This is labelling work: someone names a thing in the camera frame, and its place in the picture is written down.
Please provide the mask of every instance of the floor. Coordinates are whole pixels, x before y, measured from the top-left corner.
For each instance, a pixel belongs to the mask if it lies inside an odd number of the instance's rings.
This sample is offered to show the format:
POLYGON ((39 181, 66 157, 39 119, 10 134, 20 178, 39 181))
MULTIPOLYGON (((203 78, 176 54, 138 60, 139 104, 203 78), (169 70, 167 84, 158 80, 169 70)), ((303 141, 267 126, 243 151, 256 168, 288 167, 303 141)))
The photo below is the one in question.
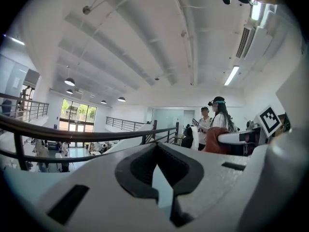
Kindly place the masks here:
MULTIPOLYGON (((50 158, 56 158, 56 153, 58 153, 58 151, 55 150, 49 150, 49 157, 50 158)), ((89 153, 88 150, 86 150, 85 148, 69 148, 69 153, 68 153, 68 157, 71 158, 75 158, 75 157, 88 157, 89 153)), ((69 164, 69 171, 72 172, 76 169, 78 169, 79 167, 83 166, 86 163, 86 161, 81 161, 81 162, 75 162, 70 163, 69 164)), ((61 164, 56 164, 56 163, 50 163, 48 166, 49 172, 50 173, 58 173, 59 169, 61 170, 61 164)))

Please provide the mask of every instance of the ceiling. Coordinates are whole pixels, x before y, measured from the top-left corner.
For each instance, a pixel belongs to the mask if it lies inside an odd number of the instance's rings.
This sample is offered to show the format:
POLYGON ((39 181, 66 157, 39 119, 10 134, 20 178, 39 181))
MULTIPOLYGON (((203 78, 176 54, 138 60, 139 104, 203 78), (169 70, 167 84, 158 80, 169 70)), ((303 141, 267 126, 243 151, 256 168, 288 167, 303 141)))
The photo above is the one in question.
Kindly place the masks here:
POLYGON ((64 84, 69 66, 75 89, 109 104, 139 90, 222 87, 250 14, 250 6, 237 0, 60 2, 61 19, 53 24, 59 37, 48 50, 51 88, 70 88, 64 84), (95 8, 85 15, 85 6, 95 8))

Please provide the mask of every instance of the long black hair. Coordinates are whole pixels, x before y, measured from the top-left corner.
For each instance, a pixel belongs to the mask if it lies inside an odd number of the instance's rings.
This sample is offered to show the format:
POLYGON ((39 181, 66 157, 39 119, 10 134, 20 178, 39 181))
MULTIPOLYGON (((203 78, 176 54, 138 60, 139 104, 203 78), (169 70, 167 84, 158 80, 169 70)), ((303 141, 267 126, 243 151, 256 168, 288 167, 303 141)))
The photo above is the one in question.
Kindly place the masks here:
POLYGON ((211 122, 211 127, 212 127, 214 119, 220 113, 223 114, 223 116, 225 118, 224 119, 224 126, 226 127, 226 122, 228 122, 228 131, 233 131, 234 130, 234 123, 231 120, 231 116, 227 112, 227 108, 226 108, 225 103, 218 103, 218 109, 217 109, 217 112, 215 113, 215 117, 213 118, 213 120, 211 122))

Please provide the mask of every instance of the railing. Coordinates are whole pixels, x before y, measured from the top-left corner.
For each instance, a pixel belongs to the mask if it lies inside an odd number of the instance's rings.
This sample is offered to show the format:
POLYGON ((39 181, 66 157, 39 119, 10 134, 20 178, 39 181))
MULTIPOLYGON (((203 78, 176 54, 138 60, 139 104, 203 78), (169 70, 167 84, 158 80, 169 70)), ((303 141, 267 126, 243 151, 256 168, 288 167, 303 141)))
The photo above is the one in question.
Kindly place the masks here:
POLYGON ((106 117, 106 124, 127 131, 137 131, 144 123, 106 117))
POLYGON ((133 131, 133 132, 118 132, 118 133, 59 131, 47 127, 41 127, 29 123, 24 123, 19 120, 3 115, 0 116, 0 128, 14 133, 14 142, 16 148, 16 153, 0 149, 0 154, 14 159, 18 159, 20 169, 26 171, 28 170, 26 161, 42 162, 42 163, 70 163, 70 162, 88 161, 96 157, 104 157, 107 154, 98 156, 89 156, 89 157, 79 157, 79 158, 64 158, 64 159, 26 156, 24 154, 22 136, 27 136, 36 139, 43 139, 43 140, 46 139, 50 141, 60 141, 60 142, 102 142, 102 141, 113 141, 127 138, 142 137, 142 144, 145 144, 146 138, 149 135, 167 131, 168 132, 167 136, 158 138, 149 143, 155 143, 159 141, 162 142, 162 139, 164 138, 167 138, 165 142, 170 142, 171 139, 173 139, 171 135, 176 133, 176 128, 133 131))
POLYGON ((2 115, 15 118, 23 122, 30 122, 33 119, 38 119, 39 117, 47 115, 49 105, 47 103, 22 99, 20 97, 3 93, 0 93, 0 98, 3 98, 3 102, 0 104, 0 114, 2 115))

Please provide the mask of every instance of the ceiling light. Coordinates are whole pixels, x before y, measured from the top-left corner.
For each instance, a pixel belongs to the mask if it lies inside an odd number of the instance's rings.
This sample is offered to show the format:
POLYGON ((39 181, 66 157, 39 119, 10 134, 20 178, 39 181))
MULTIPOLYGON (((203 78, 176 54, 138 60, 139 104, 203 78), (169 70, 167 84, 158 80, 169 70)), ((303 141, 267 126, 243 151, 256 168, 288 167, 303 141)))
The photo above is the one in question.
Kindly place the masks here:
POLYGON ((64 81, 67 85, 70 85, 70 86, 75 86, 75 81, 73 80, 73 78, 67 78, 65 81, 64 81))
POLYGON ((232 79, 234 78, 234 76, 236 75, 237 71, 239 69, 239 66, 234 66, 230 76, 228 77, 227 81, 224 83, 224 86, 227 86, 230 84, 230 82, 232 81, 232 79))
POLYGON ((22 41, 19 41, 19 40, 15 39, 15 38, 13 38, 13 37, 10 37, 10 36, 8 36, 8 35, 6 35, 6 34, 3 34, 3 36, 4 36, 4 37, 7 37, 7 38, 9 38, 9 39, 11 39, 11 40, 14 41, 14 42, 17 42, 17 43, 19 43, 19 44, 25 45, 25 43, 23 43, 22 41))
POLYGON ((125 102, 126 100, 125 100, 124 97, 121 96, 121 97, 118 98, 118 101, 120 101, 120 102, 125 102))
POLYGON ((251 19, 257 21, 260 18, 262 4, 260 2, 257 5, 253 5, 251 8, 251 19))

